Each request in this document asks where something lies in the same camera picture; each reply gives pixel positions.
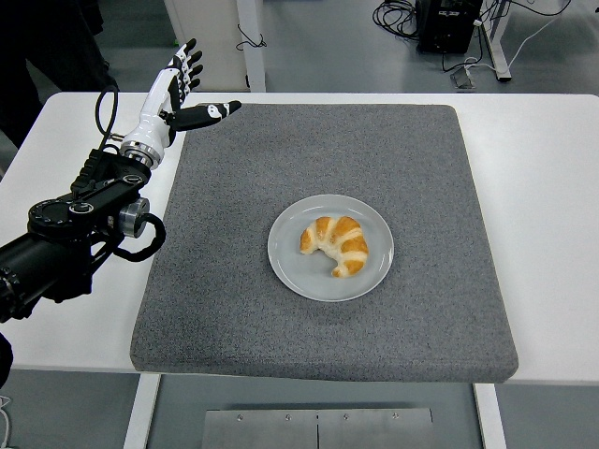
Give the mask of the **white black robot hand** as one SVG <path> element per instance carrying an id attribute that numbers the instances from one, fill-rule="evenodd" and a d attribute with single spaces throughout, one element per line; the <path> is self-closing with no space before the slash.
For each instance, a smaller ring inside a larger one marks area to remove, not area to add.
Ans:
<path id="1" fill-rule="evenodd" d="M 155 79 L 139 114 L 139 124 L 124 137 L 120 154 L 145 157 L 157 165 L 178 132 L 212 126 L 241 108 L 237 100 L 186 108 L 183 103 L 199 85 L 203 66 L 197 42 L 189 40 L 180 47 Z"/>

